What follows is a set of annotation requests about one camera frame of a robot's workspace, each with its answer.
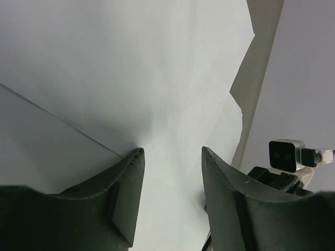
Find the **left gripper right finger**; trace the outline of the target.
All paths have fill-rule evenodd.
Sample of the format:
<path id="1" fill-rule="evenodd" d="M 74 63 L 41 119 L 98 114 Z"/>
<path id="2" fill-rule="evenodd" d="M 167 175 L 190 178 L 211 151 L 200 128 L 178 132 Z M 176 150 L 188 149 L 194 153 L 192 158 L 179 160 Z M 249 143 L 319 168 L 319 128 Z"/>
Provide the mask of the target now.
<path id="1" fill-rule="evenodd" d="M 293 195 L 267 185 L 202 148 L 214 250 L 334 250 L 334 193 Z"/>

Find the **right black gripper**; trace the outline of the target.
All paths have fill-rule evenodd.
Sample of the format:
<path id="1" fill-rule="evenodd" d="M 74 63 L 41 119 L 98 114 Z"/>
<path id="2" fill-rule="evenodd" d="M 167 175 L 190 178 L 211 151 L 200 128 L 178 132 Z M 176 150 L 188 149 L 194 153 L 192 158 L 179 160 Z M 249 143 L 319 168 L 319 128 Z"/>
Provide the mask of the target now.
<path id="1" fill-rule="evenodd" d="M 314 170 L 311 167 L 304 167 L 294 173 L 285 172 L 275 168 L 254 167 L 248 176 L 258 182 L 274 189 L 293 195 L 310 195 L 311 191 L 307 186 L 311 182 Z"/>

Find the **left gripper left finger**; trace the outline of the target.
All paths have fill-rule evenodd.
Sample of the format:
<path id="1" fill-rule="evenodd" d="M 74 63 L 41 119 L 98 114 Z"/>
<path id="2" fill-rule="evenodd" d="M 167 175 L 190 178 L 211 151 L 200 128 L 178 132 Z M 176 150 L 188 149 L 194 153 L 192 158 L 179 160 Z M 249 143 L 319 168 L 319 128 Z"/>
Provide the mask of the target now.
<path id="1" fill-rule="evenodd" d="M 1 186 L 1 250 L 128 250 L 133 246 L 144 150 L 59 194 Z"/>

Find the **white paper sheet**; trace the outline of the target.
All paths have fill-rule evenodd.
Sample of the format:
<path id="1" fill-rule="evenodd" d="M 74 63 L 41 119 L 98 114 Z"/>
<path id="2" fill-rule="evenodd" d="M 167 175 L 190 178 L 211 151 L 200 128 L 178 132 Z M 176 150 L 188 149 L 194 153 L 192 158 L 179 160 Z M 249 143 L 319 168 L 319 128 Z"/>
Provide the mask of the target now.
<path id="1" fill-rule="evenodd" d="M 60 193 L 120 156 L 1 86 L 1 185 Z"/>
<path id="2" fill-rule="evenodd" d="M 201 250 L 207 146 L 231 162 L 246 1 L 1 1 L 1 83 L 123 156 L 144 148 L 134 250 Z"/>

